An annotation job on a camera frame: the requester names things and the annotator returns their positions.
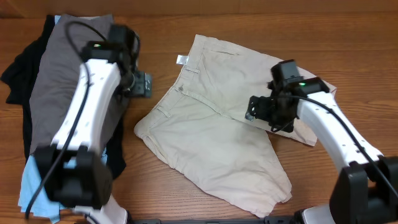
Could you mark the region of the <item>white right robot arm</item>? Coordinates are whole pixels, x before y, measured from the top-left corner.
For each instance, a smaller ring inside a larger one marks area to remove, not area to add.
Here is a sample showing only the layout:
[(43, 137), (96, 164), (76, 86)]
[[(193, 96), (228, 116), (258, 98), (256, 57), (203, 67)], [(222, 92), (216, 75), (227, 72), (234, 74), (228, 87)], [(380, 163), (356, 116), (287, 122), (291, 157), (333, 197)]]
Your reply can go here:
[(339, 172), (328, 204), (298, 212), (293, 223), (397, 221), (397, 158), (367, 142), (340, 110), (320, 78), (273, 81), (270, 96), (252, 96), (246, 119), (267, 121), (272, 132), (292, 130), (294, 119), (316, 135)]

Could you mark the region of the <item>beige khaki shorts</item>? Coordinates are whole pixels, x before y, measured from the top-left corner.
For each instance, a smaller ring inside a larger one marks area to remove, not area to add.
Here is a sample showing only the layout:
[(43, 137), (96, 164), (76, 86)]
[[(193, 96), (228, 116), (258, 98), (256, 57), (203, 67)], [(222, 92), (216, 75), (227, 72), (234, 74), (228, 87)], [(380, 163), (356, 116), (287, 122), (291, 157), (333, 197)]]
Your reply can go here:
[(265, 217), (292, 185), (261, 120), (245, 114), (269, 96), (277, 57), (197, 35), (175, 83), (134, 132), (164, 163), (207, 194)]

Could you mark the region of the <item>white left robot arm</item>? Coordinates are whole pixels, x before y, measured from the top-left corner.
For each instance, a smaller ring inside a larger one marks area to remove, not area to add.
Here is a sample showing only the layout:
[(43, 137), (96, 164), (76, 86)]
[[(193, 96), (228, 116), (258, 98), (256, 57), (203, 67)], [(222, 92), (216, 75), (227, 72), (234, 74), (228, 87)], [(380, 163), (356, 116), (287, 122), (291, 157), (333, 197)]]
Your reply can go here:
[(49, 146), (35, 150), (37, 189), (90, 223), (118, 224), (129, 213), (112, 196), (113, 177), (102, 162), (101, 133), (111, 100), (149, 97), (152, 77), (137, 69), (140, 42), (90, 41), (78, 54), (80, 77), (65, 119)]

